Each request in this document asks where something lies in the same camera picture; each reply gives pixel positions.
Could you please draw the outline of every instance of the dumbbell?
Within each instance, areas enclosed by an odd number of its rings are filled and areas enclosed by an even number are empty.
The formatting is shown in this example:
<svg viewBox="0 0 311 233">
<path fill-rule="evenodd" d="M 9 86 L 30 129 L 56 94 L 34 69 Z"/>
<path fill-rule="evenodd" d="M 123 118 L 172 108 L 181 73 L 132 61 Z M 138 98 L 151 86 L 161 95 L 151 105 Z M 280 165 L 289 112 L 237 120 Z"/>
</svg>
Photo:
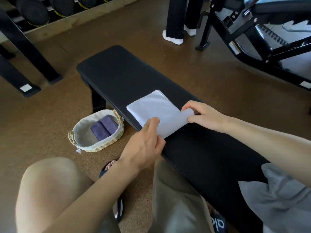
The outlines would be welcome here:
<svg viewBox="0 0 311 233">
<path fill-rule="evenodd" d="M 7 0 L 30 24 L 41 26 L 48 23 L 49 11 L 41 0 Z"/>
<path fill-rule="evenodd" d="M 74 0 L 49 0 L 56 14 L 61 17 L 72 15 L 75 9 Z"/>
<path fill-rule="evenodd" d="M 97 0 L 78 0 L 81 6 L 84 8 L 91 8 L 96 5 Z"/>
</svg>

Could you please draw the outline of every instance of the person's leg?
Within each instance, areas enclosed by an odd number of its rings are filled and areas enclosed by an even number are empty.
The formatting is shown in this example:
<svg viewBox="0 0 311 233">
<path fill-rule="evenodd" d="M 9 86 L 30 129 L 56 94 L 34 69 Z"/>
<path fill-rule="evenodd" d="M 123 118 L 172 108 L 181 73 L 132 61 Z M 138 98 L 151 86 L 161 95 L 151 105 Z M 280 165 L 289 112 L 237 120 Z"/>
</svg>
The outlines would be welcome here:
<svg viewBox="0 0 311 233">
<path fill-rule="evenodd" d="M 18 233 L 41 233 L 92 184 L 66 158 L 49 158 L 31 165 L 22 177 L 17 197 Z M 112 212 L 103 219 L 103 229 L 120 232 Z"/>
<path fill-rule="evenodd" d="M 197 23 L 199 22 L 199 19 L 200 19 L 203 2 L 204 0 L 189 0 L 186 17 L 184 21 L 185 26 L 188 29 L 190 30 L 196 29 Z"/>
<path fill-rule="evenodd" d="M 152 226 L 148 233 L 211 233 L 203 200 L 165 160 L 155 163 Z"/>
<path fill-rule="evenodd" d="M 170 0 L 166 23 L 166 36 L 174 39 L 184 38 L 184 20 L 187 0 Z"/>
</svg>

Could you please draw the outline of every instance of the white label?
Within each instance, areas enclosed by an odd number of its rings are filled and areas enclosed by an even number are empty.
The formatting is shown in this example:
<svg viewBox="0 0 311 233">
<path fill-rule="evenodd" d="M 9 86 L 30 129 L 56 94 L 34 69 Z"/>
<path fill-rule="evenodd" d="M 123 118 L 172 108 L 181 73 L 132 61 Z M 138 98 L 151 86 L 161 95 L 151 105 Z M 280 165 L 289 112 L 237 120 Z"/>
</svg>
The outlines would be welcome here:
<svg viewBox="0 0 311 233">
<path fill-rule="evenodd" d="M 311 88 L 311 83 L 309 82 L 306 82 L 306 81 L 303 81 L 301 84 L 299 84 L 300 86 L 303 86 L 303 87 L 306 87 L 308 89 Z"/>
<path fill-rule="evenodd" d="M 241 51 L 239 50 L 239 48 L 235 45 L 233 41 L 229 43 L 229 46 L 231 47 L 231 49 L 236 55 L 241 53 Z"/>
<path fill-rule="evenodd" d="M 27 91 L 29 91 L 30 89 L 32 89 L 32 87 L 31 87 L 29 84 L 26 84 L 26 85 L 22 86 L 20 89 L 21 89 L 23 92 L 27 92 Z"/>
</svg>

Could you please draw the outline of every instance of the left hand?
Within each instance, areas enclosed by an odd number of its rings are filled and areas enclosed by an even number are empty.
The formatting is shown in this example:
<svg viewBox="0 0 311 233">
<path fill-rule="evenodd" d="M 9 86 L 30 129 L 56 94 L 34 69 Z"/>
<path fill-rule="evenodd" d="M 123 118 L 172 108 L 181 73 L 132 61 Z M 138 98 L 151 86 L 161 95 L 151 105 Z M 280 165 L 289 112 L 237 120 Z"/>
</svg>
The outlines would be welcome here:
<svg viewBox="0 0 311 233">
<path fill-rule="evenodd" d="M 158 157 L 165 145 L 165 140 L 157 134 L 160 119 L 148 119 L 144 127 L 135 133 L 126 144 L 120 160 L 128 161 L 139 170 L 150 166 Z"/>
</svg>

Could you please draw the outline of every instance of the purple towel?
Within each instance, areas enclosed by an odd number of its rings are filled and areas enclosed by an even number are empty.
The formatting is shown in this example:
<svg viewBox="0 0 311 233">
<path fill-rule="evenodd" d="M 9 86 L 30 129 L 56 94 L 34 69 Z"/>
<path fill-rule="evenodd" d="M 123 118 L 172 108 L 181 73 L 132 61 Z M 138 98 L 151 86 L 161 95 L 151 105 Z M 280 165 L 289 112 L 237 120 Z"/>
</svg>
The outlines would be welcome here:
<svg viewBox="0 0 311 233">
<path fill-rule="evenodd" d="M 91 131 L 94 133 L 98 141 L 102 141 L 111 136 L 100 121 L 97 121 L 91 126 Z"/>
<path fill-rule="evenodd" d="M 106 115 L 100 121 L 105 126 L 105 128 L 108 130 L 108 132 L 110 132 L 110 134 L 115 133 L 115 131 L 118 129 L 118 125 L 114 121 L 111 115 Z"/>
</svg>

